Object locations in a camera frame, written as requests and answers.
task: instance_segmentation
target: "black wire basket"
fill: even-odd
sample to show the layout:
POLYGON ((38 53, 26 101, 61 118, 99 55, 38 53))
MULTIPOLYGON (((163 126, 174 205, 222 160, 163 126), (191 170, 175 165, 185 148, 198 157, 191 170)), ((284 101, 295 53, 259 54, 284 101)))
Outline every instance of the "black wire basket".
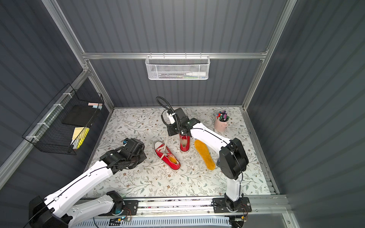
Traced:
POLYGON ((59 104, 54 104, 44 121, 35 121, 31 125, 35 125, 35 129, 31 133, 28 129, 22 137, 41 152, 76 155, 103 104, 99 93, 72 89, 59 104), (75 127, 82 129, 76 138, 75 127))

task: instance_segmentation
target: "yellow insole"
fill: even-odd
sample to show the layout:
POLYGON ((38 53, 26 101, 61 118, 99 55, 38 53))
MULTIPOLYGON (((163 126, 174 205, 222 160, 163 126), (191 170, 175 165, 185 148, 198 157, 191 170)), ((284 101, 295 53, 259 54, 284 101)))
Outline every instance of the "yellow insole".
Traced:
POLYGON ((197 139, 195 140, 194 145, 195 145, 196 151, 198 151, 200 156, 203 158, 203 161, 205 162, 205 165, 207 166, 207 168, 209 170, 214 170, 215 163, 214 163, 212 157, 210 156, 207 145, 205 145, 202 141, 197 140, 197 139))
POLYGON ((174 157, 170 156, 170 157, 169 157, 169 160, 170 160, 172 163, 177 164, 177 160, 176 160, 174 157))

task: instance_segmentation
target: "ventilated panel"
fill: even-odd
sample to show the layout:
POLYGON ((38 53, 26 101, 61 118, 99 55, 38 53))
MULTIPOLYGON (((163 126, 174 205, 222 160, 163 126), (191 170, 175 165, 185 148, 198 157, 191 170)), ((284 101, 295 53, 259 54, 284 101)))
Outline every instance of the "ventilated panel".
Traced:
POLYGON ((74 227, 180 227, 180 226, 207 226, 231 227, 229 218, 224 216, 193 216, 193 217, 144 217, 132 218, 131 221, 121 222, 120 225, 109 225, 110 218, 88 219, 74 227))

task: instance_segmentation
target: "metal bracket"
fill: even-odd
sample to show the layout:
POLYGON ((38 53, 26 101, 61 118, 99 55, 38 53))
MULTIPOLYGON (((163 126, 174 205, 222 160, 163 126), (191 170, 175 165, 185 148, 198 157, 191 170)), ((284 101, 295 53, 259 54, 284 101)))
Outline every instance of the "metal bracket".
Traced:
MULTIPOLYGON (((212 206, 214 208, 214 213, 230 213, 226 206, 226 200, 224 198, 213 198, 212 206)), ((251 204, 248 197, 241 198, 241 207, 235 212, 248 213, 251 212, 251 204)))
MULTIPOLYGON (((124 200, 125 207, 123 212, 119 216, 136 215, 138 209, 138 200, 124 200)), ((114 216, 111 212, 101 214, 99 216, 114 216)))

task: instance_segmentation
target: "aluminum frame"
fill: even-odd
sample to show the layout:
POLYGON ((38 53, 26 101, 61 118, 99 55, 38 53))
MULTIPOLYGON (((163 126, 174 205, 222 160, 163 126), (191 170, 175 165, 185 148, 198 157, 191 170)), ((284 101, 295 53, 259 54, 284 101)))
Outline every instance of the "aluminum frame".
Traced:
POLYGON ((252 80, 249 91, 247 92, 247 95, 242 103, 244 110, 246 110, 248 108, 248 106, 252 100, 252 97, 257 89, 259 82, 261 81, 261 78, 266 70, 266 67, 268 66, 271 56, 276 48, 277 43, 279 42, 281 34, 283 33, 283 30, 288 22, 288 19, 294 9, 296 2, 297 2, 297 0, 287 0, 287 2, 285 4, 284 10, 280 16, 280 19, 277 23, 277 26, 276 26, 274 33, 271 37, 271 40, 269 42, 266 58, 262 61, 262 64, 259 66, 259 68, 252 80))
MULTIPOLYGON (((73 81, 71 86, 69 86, 64 93, 59 97, 59 99, 55 102, 55 104, 59 104, 68 94, 72 91, 72 88, 78 89, 84 81, 88 78, 90 71, 88 68, 85 68, 73 81)), ((40 123, 44 122, 51 113, 56 109, 56 105, 53 105, 48 112, 43 116, 43 118, 39 121, 40 123)), ((29 136, 34 135, 40 128, 40 125, 37 124, 29 133, 29 136)), ((15 170, 19 167, 19 165, 23 162, 29 152, 33 149, 33 144, 28 142, 27 140, 23 140, 19 146, 14 150, 14 152, 6 159, 6 161, 0 167, 0 189, 5 185, 5 183, 9 180, 15 170)))
POLYGON ((58 29, 61 31, 63 37, 67 41, 67 44, 70 46, 79 64, 83 68, 88 67, 91 70, 92 75, 89 77, 89 79, 94 85, 96 91, 102 94, 106 108, 109 111, 113 110, 114 104, 112 100, 110 99, 107 91, 105 90, 103 84, 100 81, 100 78, 97 76, 91 63, 82 57, 84 49, 78 41, 60 6, 58 5, 57 0, 42 0, 42 2, 46 7, 48 13, 51 15, 52 19, 56 23, 58 29))
POLYGON ((100 133, 100 135, 99 135, 99 138, 97 139, 96 144, 95 144, 95 147, 94 147, 94 149, 93 149, 93 151, 92 151, 92 153, 91 153, 91 155, 90 155, 90 158, 89 158, 89 160, 88 160, 88 162, 87 162, 87 164, 86 164, 86 166, 85 166, 84 172, 85 172, 86 170, 88 170, 88 169, 89 169, 89 166, 90 166, 90 164, 91 164, 91 161, 92 161, 92 159, 93 159, 93 157, 94 157, 94 154, 95 154, 95 152, 96 152, 97 147, 98 147, 98 146, 99 146, 99 144, 100 144, 100 141, 101 141, 101 138, 103 137, 103 134, 104 134, 104 132, 105 132, 105 129, 106 129, 106 128, 107 128, 107 126, 108 126, 108 123, 109 123, 110 117, 111 117, 111 116, 112 116, 112 114, 113 114, 113 111, 114 111, 114 109, 113 109, 111 112, 109 112, 109 115, 108 115, 108 117, 107 117, 107 120, 105 121, 105 124, 104 124, 104 126, 103 126, 103 129, 101 130, 101 133, 100 133))
POLYGON ((250 138, 251 138, 251 141, 252 141, 252 145, 255 148, 257 159, 260 162, 261 169, 264 173, 264 176, 265 176, 265 178, 268 178, 268 179, 271 180, 271 183, 274 187, 275 193, 280 194, 279 188, 276 185, 274 176, 273 176, 273 174, 270 170, 268 161, 266 160, 264 151, 262 150, 261 144, 258 140, 257 134, 256 134, 255 129, 253 127, 253 124, 251 122, 250 116, 249 116, 247 110, 241 110, 241 113, 242 113, 243 120, 245 121, 247 131, 249 132, 249 135, 250 135, 250 138))
POLYGON ((201 58, 210 59, 265 59, 266 53, 83 53, 84 59, 146 59, 153 58, 201 58))
MULTIPOLYGON (((250 199, 252 212, 250 214, 286 214, 293 213, 286 195, 245 196, 250 199)), ((132 217, 169 217, 169 216, 206 216, 206 215, 242 215, 241 212, 214 213, 211 205, 213 198, 224 196, 195 197, 144 197, 124 198, 138 200, 137 214, 132 217)), ((84 203, 94 198, 80 199, 76 204, 84 203)))

